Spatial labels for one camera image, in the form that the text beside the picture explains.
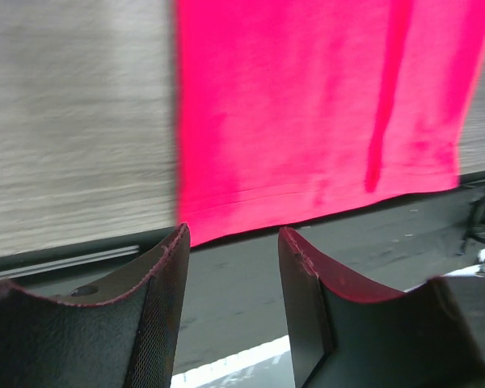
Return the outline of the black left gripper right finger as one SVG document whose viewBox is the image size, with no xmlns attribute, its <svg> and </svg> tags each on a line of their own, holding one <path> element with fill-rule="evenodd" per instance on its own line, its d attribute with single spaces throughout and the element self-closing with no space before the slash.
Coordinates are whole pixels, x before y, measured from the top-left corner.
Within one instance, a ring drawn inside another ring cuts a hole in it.
<svg viewBox="0 0 485 388">
<path fill-rule="evenodd" d="M 439 276 L 409 291 L 278 236 L 298 387 L 485 387 L 485 277 Z"/>
</svg>

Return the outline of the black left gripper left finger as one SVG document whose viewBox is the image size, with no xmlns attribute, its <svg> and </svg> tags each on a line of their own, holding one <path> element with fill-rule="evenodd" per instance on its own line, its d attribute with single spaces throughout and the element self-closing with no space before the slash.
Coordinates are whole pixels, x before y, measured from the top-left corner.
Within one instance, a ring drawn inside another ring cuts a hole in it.
<svg viewBox="0 0 485 388">
<path fill-rule="evenodd" d="M 168 387 L 189 253 L 182 224 L 66 296 L 0 280 L 0 387 Z"/>
</svg>

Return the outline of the pink t-shirt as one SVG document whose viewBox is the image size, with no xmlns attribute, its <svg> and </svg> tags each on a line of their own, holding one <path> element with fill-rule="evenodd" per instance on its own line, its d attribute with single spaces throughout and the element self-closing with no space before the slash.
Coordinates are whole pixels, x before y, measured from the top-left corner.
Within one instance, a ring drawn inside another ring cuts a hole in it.
<svg viewBox="0 0 485 388">
<path fill-rule="evenodd" d="M 458 185 L 485 1 L 178 1 L 178 219 L 200 245 Z"/>
</svg>

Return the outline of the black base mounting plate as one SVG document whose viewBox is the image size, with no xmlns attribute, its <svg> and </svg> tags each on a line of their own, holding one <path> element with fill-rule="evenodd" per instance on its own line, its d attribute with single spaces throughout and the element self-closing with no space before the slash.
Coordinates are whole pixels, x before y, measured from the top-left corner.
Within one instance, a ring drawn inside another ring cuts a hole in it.
<svg viewBox="0 0 485 388">
<path fill-rule="evenodd" d="M 320 251 L 396 289 L 473 263 L 479 245 L 462 236 L 485 173 L 440 194 L 401 196 L 297 225 Z M 185 372 L 286 332 L 277 228 L 195 247 L 188 268 L 176 370 Z M 0 277 L 43 295 L 71 289 L 148 251 L 168 229 L 0 255 Z"/>
</svg>

